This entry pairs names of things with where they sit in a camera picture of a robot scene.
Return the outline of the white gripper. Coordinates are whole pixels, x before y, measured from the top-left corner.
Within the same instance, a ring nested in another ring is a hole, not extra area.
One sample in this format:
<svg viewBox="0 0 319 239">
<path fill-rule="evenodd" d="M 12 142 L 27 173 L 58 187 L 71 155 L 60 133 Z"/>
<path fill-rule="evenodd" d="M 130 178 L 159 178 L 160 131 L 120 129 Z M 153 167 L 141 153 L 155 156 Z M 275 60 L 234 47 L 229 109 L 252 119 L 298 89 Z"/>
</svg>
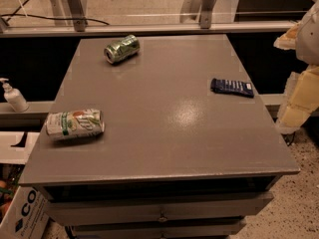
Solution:
<svg viewBox="0 0 319 239">
<path fill-rule="evenodd" d="M 309 64 L 301 74 L 292 72 L 287 79 L 280 105 L 276 129 L 281 134 L 298 130 L 319 108 L 319 1 L 278 37 L 273 46 L 281 50 L 296 50 L 296 57 Z"/>
</svg>

